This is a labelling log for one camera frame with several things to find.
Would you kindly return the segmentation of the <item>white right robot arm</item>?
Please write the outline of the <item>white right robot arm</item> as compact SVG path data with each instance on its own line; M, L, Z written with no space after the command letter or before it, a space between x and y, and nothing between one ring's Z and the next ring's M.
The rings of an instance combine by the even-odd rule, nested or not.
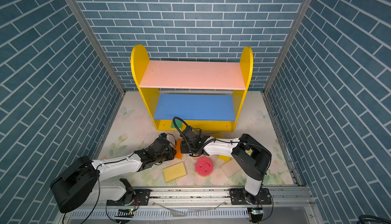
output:
M261 188L264 177L271 165L272 154L249 134L239 138L218 139L209 135L201 136L187 126L178 130L181 142L181 153L193 157L222 155L233 158L247 175L241 196L248 203L257 204L261 200Z

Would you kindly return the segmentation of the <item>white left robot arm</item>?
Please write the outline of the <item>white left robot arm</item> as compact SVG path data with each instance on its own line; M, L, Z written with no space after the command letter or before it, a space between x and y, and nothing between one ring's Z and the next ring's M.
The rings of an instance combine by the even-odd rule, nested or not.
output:
M97 194L100 200L102 181L171 161L176 153L175 146L167 138L158 137L147 148L127 156L94 161L82 156L53 180L50 188L60 213L69 213L84 204L92 193Z

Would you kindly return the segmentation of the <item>orange sponge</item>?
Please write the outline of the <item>orange sponge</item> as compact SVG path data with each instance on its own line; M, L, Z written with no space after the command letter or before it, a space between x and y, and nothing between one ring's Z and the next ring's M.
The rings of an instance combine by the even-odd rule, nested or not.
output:
M181 160L183 157L183 154L181 153L181 142L182 142L181 139L177 139L176 146L175 146L175 150L176 150L175 158L179 160Z

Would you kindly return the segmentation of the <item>green sponge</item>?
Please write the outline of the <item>green sponge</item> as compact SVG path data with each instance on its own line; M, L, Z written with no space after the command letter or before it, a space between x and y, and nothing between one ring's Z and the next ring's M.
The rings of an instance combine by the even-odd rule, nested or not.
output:
M171 129L181 129L182 128L182 122L179 120L172 121Z

